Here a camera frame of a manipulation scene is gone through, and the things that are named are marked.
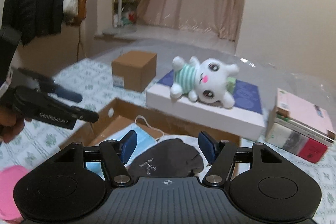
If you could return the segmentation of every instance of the metal screw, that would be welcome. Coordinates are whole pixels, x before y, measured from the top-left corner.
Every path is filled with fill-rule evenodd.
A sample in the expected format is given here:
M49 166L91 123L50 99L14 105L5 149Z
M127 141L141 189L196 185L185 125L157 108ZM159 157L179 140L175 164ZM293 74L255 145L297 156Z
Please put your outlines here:
M126 175L118 175L116 177L114 177L114 181L116 183L120 183L120 184L124 184L124 183L127 183L129 182L131 179L129 176L126 176Z
M211 184L217 184L222 181L222 178L218 175L209 175L206 177L206 181Z

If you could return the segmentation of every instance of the label sticker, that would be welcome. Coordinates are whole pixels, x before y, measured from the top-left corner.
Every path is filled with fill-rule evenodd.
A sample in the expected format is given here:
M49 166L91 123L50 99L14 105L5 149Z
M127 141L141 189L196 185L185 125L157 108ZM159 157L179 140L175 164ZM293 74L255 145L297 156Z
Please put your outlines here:
M124 87L124 78L122 76L112 75L113 86Z
M318 116L320 116L321 118L324 118L323 114L322 114L322 110L320 109L320 107L315 105L315 110L316 110Z
M288 105L283 102L280 102L280 107L283 109L288 109Z

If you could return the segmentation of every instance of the pink cheek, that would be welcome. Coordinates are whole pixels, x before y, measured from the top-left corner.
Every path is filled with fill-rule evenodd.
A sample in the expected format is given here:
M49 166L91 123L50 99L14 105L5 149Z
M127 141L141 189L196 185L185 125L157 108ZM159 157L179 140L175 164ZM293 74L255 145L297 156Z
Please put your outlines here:
M206 83L208 81L208 77L207 76L204 76L203 79L202 79L202 82L203 83Z

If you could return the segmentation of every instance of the white wall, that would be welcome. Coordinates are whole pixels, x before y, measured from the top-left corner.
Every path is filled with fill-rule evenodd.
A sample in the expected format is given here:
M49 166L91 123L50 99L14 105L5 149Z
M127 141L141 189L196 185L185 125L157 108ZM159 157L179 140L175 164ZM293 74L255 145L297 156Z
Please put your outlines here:
M236 53L336 85L336 0L245 0Z

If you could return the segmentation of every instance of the stuffed bunny toy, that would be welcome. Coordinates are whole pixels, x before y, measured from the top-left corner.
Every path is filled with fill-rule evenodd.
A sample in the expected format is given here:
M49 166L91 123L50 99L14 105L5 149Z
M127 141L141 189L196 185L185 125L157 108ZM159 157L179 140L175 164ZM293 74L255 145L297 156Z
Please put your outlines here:
M174 83L170 96L178 99L182 94L188 94L191 101L199 98L203 103L210 104L220 101L225 108L231 108L235 100L227 91L227 78L236 75L239 68L236 64L225 63L209 58L202 64L193 56L189 63L176 56L173 60Z

